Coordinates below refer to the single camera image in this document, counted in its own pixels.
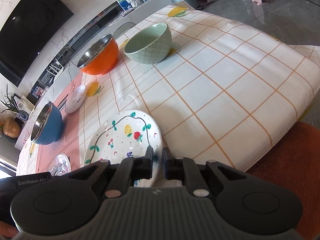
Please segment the person's left hand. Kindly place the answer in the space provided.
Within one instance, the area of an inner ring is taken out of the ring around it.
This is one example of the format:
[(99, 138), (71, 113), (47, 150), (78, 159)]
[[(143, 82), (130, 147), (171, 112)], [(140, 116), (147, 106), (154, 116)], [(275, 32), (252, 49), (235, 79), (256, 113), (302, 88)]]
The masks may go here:
[(15, 226), (0, 221), (0, 234), (3, 237), (12, 238), (18, 234), (18, 230)]

